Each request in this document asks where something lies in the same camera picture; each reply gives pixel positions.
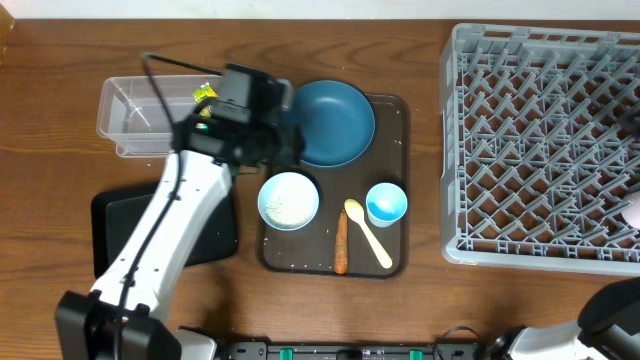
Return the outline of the large blue bowl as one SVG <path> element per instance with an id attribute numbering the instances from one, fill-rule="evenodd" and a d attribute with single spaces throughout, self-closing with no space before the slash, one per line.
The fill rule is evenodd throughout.
<path id="1" fill-rule="evenodd" d="M 308 83 L 296 91 L 289 119 L 305 140 L 301 160 L 331 168 L 348 164 L 373 140 L 372 105 L 357 88 L 335 80 Z"/>

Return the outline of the light blue cup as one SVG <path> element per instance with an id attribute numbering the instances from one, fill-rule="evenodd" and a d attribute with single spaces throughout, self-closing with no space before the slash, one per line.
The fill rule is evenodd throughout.
<path id="1" fill-rule="evenodd" d="M 404 190 L 388 182 L 374 185 L 367 192 L 365 203 L 370 222 L 380 228 L 391 226 L 408 210 L 408 198 Z"/>

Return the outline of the pink cup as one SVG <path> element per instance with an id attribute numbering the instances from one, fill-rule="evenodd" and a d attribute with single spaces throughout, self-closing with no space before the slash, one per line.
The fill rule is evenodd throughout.
<path id="1" fill-rule="evenodd" d="M 621 212 L 625 222 L 636 229 L 640 228 L 640 192 L 627 194 L 624 197 L 627 206 Z"/>

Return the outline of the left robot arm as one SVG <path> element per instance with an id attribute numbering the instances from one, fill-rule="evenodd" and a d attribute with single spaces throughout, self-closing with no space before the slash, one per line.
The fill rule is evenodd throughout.
<path id="1" fill-rule="evenodd" d="M 236 64 L 215 96 L 181 121 L 168 120 L 171 146 L 161 180 L 129 240 L 91 291 L 66 292 L 55 313 L 66 359 L 212 359 L 216 341 L 165 326 L 179 277 L 240 167 L 293 166 L 304 140 L 282 117 L 289 81 Z"/>

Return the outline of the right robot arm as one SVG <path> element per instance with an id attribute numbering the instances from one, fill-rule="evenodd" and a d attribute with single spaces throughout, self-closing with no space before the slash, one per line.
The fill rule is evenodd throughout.
<path id="1" fill-rule="evenodd" d="M 515 328 L 497 338 L 479 357 L 639 360 L 639 279 L 605 286 L 585 304 L 574 322 Z"/>

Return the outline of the grey dishwasher rack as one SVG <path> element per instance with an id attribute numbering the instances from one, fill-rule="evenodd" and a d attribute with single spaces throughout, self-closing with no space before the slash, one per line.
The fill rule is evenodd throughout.
<path id="1" fill-rule="evenodd" d="M 461 23 L 440 64 L 443 257 L 637 276 L 638 35 Z"/>

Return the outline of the green snack wrapper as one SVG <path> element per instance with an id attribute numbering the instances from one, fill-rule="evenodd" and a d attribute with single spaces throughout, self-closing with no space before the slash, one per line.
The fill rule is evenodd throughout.
<path id="1" fill-rule="evenodd" d="M 205 83 L 201 85 L 198 89 L 193 92 L 193 97 L 195 101 L 200 104 L 207 98 L 217 98 L 218 94 L 211 87 L 209 83 Z M 200 110 L 199 114 L 203 117 L 211 117 L 211 110 L 209 106 L 205 106 Z"/>

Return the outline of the small bowl with rice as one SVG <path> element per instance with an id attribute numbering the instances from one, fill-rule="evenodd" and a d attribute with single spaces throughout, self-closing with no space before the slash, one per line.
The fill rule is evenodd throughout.
<path id="1" fill-rule="evenodd" d="M 257 206 L 262 220 L 281 231 L 306 226 L 316 215 L 320 203 L 315 184 L 297 172 L 270 177 L 261 187 Z"/>

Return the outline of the clear plastic bin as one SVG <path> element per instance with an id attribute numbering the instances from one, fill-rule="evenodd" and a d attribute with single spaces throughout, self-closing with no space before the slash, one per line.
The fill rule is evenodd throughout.
<path id="1" fill-rule="evenodd" d="M 176 121 L 196 106 L 193 93 L 208 84 L 218 89 L 216 75 L 160 75 L 155 78 Z M 115 143 L 124 158 L 157 158 L 171 150 L 172 131 L 160 100 L 144 76 L 111 77 L 102 87 L 97 134 Z"/>

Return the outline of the pale yellow spoon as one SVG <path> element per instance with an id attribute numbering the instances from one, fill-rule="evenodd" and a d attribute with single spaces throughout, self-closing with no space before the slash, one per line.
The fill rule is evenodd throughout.
<path id="1" fill-rule="evenodd" d="M 379 264 L 385 269 L 390 269 L 393 265 L 392 258 L 366 224 L 362 205 L 354 199 L 347 199 L 344 202 L 344 210 L 348 218 L 360 226 Z"/>

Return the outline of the dark brown serving tray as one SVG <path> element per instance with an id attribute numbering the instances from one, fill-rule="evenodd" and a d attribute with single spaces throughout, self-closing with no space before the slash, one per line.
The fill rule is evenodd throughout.
<path id="1" fill-rule="evenodd" d="M 258 258 L 271 271 L 334 276 L 335 240 L 344 201 L 366 204 L 368 191 L 379 183 L 394 183 L 403 190 L 409 182 L 410 113 L 403 99 L 392 95 L 367 96 L 376 118 L 374 138 L 354 161 L 331 168 L 302 165 L 297 171 L 308 177 L 319 192 L 313 219 L 294 231 L 280 231 L 265 222 L 259 227 Z M 408 263 L 408 217 L 386 228 L 370 225 L 392 259 L 383 268 L 361 227 L 348 222 L 347 271 L 350 277 L 389 279 Z"/>

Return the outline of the black bin lid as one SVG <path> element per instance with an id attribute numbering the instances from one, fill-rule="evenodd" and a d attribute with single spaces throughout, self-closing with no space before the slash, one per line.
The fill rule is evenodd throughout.
<path id="1" fill-rule="evenodd" d="M 112 189 L 91 201 L 94 276 L 99 278 L 117 259 L 157 188 L 158 183 Z M 186 267 L 222 260 L 238 247 L 233 197 L 228 195 L 209 217 Z"/>

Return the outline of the orange carrot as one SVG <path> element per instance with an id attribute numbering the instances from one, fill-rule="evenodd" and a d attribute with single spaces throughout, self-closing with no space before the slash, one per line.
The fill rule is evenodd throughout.
<path id="1" fill-rule="evenodd" d="M 342 210 L 338 220 L 335 239 L 334 271 L 344 275 L 348 270 L 348 217 Z"/>

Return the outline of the black rail at table edge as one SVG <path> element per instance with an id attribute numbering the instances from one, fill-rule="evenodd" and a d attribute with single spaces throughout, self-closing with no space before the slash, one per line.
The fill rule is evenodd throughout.
<path id="1" fill-rule="evenodd" d="M 179 328 L 175 333 L 182 359 L 211 360 L 472 360 L 480 359 L 484 347 L 462 341 L 435 344 L 286 344 L 251 340 L 225 342 L 204 332 Z"/>

